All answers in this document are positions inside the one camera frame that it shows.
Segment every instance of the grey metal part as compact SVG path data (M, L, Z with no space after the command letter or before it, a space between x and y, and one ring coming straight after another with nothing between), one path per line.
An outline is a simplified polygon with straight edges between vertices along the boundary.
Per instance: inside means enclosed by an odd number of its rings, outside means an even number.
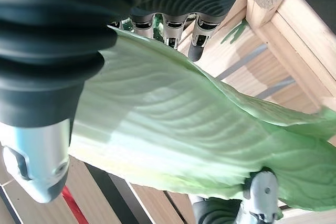
M221 23L224 18L226 17L226 14L223 16L212 16L206 13L197 13L197 15L201 18L201 20L209 23Z
M286 77L285 79L281 80L277 84L259 93L255 97L261 100L266 99L270 97L271 95L273 95L274 93L278 92L279 90L283 89L284 87L287 87L293 83L295 83L295 80L293 79L292 76Z
M274 223L278 210L278 182L269 171L259 172L251 181L249 198L244 198L236 224Z
M208 42L208 40L212 37L212 35L214 34L216 28L219 26L219 24L221 23L221 21L216 20L216 22L211 22L210 16L207 15L207 21L202 19L202 15L197 14L196 16L196 21L195 21L195 26L194 26L194 30L193 30L193 38L192 38L192 44L194 46L201 46L201 47L205 47L206 43ZM213 26L214 28L212 29L204 29L202 28L202 24L211 24L211 26ZM201 45L197 44L197 41L199 39L199 37L203 35L206 37L206 39L204 40L204 42Z
M154 14L146 15L143 17L139 16L132 16L132 25L134 32L140 36L147 37L147 38L153 38L153 19Z
M172 46L171 42L173 42L173 48L177 49L184 28L184 23L188 18L188 15L182 16L169 16L169 15L162 15L163 17L163 40L164 43L168 46Z
M70 120L34 128L0 123L7 171L37 202L62 191L69 168Z
M238 69L240 69L242 66L245 66L250 61L258 57L262 52L264 52L267 49L266 44L261 44L259 47L254 49L252 52L250 52L248 55L246 55L244 58L240 59L236 63L234 63L229 68L225 69L222 73L220 73L216 79L223 80L227 78L230 74L234 73Z
M189 50L188 50L188 58L192 62L198 61L202 54L203 54L204 47L194 46L192 43L190 43Z

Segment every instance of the wooden frame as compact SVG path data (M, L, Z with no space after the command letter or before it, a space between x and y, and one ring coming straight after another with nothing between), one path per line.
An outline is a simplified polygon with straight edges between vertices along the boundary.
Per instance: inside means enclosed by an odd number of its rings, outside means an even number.
M235 43L221 44L243 18L250 27ZM179 51L184 54L192 29L193 24L182 35ZM237 0L196 64L248 95L307 113L321 104L336 110L336 36L305 0ZM2 163L0 185L10 204L6 206L0 199L3 224L15 223L10 207L24 224L78 223L62 197L47 205L34 202ZM129 186L151 222L194 224L186 195ZM85 164L74 158L67 187L90 224L121 223ZM330 224L336 219L335 210L318 213L288 209L284 214L279 224Z

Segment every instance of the wooden slat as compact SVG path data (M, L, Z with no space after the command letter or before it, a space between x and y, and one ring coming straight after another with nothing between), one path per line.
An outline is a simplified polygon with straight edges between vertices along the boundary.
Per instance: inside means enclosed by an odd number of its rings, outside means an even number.
M15 224L11 214L9 213L5 203L0 198L0 223L1 224Z
M303 59L303 61L311 68L316 76L321 80L328 91L336 97L336 81L328 72L326 67L320 62L310 48L303 42L299 35L290 27L285 19L276 12L271 20L274 26L281 34L290 42L294 50Z
M305 0L284 0L278 12L336 79L336 35L319 15Z
M89 224L121 224L85 164L74 157L66 185Z
M34 201L16 181L3 188L23 224L78 223L62 196L50 203L40 204Z
M3 147L0 145L0 186L8 183L13 178L6 170L6 166L3 158Z
M241 93L256 96L287 77L289 73L273 54L266 50L223 81Z
M212 76L220 75L262 44L262 41L248 26L234 43L230 44L228 40L220 44L232 28L222 27L209 41L202 58L196 63Z
M325 212L309 212L300 209L290 209L283 213L283 218L276 224L335 224L336 210Z
M163 191L134 184L131 187L156 224L184 224Z
M177 194L177 193L172 193L172 192L168 192L168 194L174 201L176 207L181 212L187 224L195 224L196 220L194 217L193 209L192 209L190 200L188 198L188 195Z
M284 87L265 100L305 113L315 113L318 110L297 83Z
M255 30L255 32L260 39L267 43L273 55L296 80L315 105L319 106L321 104L322 97L331 96L331 93L326 89L318 76L271 22Z

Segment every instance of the cabbage leaf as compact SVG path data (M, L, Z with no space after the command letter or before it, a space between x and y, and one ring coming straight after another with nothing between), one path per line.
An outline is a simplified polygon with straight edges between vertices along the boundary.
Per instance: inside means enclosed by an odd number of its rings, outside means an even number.
M271 168L291 207L336 207L336 113L309 115L237 92L155 40L119 31L87 81L70 155L127 181L242 199L251 172Z

